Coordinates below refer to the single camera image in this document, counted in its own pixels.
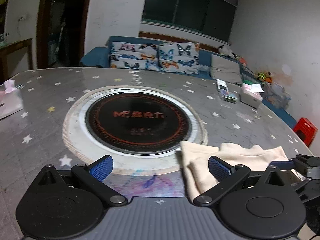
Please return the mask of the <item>red plastic stool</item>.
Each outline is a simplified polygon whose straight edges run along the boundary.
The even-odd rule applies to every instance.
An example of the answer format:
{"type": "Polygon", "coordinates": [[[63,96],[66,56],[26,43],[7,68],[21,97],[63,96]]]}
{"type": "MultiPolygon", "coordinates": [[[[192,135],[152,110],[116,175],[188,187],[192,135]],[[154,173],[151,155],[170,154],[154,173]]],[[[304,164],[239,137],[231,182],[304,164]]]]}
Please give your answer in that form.
{"type": "Polygon", "coordinates": [[[294,126],[293,131],[306,146],[310,147],[318,132],[318,128],[309,119],[300,118],[294,126]]]}

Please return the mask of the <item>round black induction cooktop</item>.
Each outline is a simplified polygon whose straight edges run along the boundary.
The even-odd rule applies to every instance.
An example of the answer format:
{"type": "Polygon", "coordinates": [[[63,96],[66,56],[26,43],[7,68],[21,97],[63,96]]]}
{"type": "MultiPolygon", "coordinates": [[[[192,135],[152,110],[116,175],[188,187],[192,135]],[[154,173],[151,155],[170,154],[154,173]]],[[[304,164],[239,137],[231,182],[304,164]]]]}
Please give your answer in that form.
{"type": "Polygon", "coordinates": [[[180,143],[208,143],[196,111],[160,89],[106,86],[85,93],[63,122],[65,146],[86,164],[110,155],[113,172],[151,176],[182,167],[180,143]]]}

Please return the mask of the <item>clear plastic storage bin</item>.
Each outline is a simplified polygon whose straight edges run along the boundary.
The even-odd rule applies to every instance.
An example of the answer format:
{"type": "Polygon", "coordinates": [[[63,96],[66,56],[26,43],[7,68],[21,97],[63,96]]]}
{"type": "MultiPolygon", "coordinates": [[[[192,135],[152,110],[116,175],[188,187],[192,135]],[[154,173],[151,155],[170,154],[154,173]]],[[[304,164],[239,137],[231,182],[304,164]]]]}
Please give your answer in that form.
{"type": "Polygon", "coordinates": [[[291,95],[288,94],[284,87],[273,82],[273,83],[265,83],[263,90],[263,98],[272,104],[277,109],[286,110],[289,106],[289,102],[291,101],[291,95]]]}

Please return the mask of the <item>white tissue box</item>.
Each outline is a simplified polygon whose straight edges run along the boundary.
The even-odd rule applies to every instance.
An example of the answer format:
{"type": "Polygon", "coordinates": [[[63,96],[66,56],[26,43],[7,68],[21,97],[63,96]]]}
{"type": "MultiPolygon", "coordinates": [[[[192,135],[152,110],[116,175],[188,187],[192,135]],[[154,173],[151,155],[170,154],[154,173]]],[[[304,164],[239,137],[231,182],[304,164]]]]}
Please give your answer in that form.
{"type": "Polygon", "coordinates": [[[265,91],[262,89],[261,84],[242,84],[242,88],[240,91],[240,101],[255,108],[258,109],[263,97],[261,96],[261,93],[264,93],[265,91]]]}

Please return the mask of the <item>yellow plush toy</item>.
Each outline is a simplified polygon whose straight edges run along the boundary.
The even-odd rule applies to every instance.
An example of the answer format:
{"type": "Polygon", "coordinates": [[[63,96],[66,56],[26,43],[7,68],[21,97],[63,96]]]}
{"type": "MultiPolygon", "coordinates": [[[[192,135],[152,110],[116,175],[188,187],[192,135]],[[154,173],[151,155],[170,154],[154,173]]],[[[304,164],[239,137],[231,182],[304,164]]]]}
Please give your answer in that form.
{"type": "Polygon", "coordinates": [[[254,74],[254,78],[259,80],[262,83],[272,83],[272,73],[271,72],[257,72],[254,74]]]}

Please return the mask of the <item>white rectangular device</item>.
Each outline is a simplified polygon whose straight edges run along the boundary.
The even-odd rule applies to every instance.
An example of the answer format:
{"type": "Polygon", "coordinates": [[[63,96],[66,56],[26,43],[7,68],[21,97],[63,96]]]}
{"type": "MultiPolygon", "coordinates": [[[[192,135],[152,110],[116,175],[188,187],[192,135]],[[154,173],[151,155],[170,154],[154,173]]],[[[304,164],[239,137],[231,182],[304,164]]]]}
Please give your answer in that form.
{"type": "Polygon", "coordinates": [[[226,92],[229,92],[229,89],[227,87],[227,83],[225,81],[220,80],[220,79],[216,79],[216,85],[217,85],[218,91],[224,90],[226,92]]]}

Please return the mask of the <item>grey cushion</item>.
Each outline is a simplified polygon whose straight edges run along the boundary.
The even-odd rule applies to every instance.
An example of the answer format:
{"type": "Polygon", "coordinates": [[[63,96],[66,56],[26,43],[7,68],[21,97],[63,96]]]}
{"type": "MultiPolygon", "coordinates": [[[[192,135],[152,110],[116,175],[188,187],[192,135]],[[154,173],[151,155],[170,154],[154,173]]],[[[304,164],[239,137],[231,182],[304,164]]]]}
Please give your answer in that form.
{"type": "Polygon", "coordinates": [[[210,75],[212,78],[223,80],[226,83],[242,84],[239,63],[220,55],[212,54],[210,75]]]}

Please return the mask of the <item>blue sofa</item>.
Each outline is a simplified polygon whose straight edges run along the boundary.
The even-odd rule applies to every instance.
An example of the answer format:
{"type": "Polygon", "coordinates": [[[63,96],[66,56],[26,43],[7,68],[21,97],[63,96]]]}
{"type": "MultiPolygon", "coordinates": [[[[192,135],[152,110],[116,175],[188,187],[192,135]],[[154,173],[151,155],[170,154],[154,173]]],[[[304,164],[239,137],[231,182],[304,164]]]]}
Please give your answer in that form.
{"type": "Polygon", "coordinates": [[[234,56],[204,50],[198,42],[162,42],[139,37],[110,36],[80,60],[84,67],[153,70],[242,85],[244,64],[234,56]]]}

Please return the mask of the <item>left butterfly pillow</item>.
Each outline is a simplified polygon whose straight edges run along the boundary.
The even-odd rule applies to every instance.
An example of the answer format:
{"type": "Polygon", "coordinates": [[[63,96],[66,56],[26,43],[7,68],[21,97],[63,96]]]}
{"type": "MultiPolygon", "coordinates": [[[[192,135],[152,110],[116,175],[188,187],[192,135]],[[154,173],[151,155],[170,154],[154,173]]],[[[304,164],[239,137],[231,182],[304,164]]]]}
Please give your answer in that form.
{"type": "Polygon", "coordinates": [[[152,43],[112,42],[110,68],[160,71],[158,46],[152,43]]]}

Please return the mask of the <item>butterfly pillow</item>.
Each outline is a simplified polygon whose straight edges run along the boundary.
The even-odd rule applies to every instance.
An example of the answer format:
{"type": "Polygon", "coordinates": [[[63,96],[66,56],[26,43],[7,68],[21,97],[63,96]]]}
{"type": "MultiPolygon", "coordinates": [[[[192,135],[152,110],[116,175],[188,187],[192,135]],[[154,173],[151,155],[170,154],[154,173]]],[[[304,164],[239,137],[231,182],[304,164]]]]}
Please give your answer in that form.
{"type": "Polygon", "coordinates": [[[170,73],[198,74],[200,44],[163,43],[158,46],[161,70],[170,73]]]}
{"type": "Polygon", "coordinates": [[[160,71],[158,46],[152,43],[112,42],[110,68],[160,71]]]}

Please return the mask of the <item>black white plush toy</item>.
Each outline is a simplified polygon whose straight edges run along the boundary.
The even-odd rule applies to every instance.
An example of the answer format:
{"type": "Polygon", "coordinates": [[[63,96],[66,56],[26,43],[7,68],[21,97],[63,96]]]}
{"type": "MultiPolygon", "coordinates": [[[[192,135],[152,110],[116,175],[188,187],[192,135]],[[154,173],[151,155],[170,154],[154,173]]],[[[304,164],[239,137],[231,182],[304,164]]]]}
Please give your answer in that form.
{"type": "Polygon", "coordinates": [[[218,47],[218,51],[220,55],[224,55],[226,57],[234,57],[234,53],[229,46],[221,45],[218,47]]]}

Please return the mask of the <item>right butterfly pillow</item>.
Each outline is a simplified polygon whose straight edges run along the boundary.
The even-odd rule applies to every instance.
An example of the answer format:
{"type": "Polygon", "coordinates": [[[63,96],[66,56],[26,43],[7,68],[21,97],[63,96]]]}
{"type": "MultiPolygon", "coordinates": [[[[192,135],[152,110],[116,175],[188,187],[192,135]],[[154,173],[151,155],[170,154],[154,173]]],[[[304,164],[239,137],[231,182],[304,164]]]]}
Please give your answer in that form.
{"type": "Polygon", "coordinates": [[[161,70],[170,73],[198,74],[200,44],[163,43],[158,46],[161,70]]]}

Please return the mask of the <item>wooden side table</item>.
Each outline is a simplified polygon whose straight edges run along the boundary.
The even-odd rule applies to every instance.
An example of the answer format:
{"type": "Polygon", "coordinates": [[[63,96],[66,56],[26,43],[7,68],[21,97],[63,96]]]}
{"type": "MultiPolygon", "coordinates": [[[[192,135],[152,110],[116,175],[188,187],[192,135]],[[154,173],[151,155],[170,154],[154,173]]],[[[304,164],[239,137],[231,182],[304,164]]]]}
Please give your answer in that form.
{"type": "Polygon", "coordinates": [[[1,82],[33,69],[33,39],[28,38],[1,47],[1,82]]]}

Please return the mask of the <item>dark window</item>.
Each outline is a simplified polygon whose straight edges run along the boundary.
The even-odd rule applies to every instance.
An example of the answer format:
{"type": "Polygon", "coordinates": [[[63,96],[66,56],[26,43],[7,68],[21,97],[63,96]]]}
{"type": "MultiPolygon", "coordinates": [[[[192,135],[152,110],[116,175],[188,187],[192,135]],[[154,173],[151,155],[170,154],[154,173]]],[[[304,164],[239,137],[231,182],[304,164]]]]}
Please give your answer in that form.
{"type": "Polygon", "coordinates": [[[142,20],[227,42],[238,0],[145,0],[142,20]]]}

